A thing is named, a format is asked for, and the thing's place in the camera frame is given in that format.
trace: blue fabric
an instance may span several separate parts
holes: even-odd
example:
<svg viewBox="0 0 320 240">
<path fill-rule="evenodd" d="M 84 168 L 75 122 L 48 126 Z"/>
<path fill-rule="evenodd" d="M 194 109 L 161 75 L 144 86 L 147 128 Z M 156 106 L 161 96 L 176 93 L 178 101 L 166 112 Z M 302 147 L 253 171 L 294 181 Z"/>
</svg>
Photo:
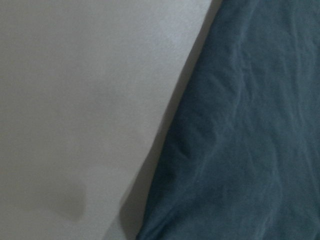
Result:
<svg viewBox="0 0 320 240">
<path fill-rule="evenodd" d="M 223 1 L 138 240 L 320 240 L 320 1 Z"/>
</svg>

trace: white surface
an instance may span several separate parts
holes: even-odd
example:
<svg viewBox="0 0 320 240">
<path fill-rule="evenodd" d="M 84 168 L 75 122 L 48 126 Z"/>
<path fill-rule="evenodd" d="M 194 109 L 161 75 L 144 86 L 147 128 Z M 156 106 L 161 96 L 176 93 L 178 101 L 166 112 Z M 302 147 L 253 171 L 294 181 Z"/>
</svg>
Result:
<svg viewBox="0 0 320 240">
<path fill-rule="evenodd" d="M 112 239 L 210 2 L 0 1 L 0 240 Z"/>
</svg>

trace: dark blue garment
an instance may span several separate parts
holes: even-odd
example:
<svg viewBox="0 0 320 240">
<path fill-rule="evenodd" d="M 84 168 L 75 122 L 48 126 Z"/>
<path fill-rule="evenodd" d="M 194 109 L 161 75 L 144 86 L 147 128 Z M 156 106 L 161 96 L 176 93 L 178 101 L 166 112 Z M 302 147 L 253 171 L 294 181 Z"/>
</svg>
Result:
<svg viewBox="0 0 320 240">
<path fill-rule="evenodd" d="M 223 1 L 138 240 L 320 240 L 320 1 Z"/>
</svg>

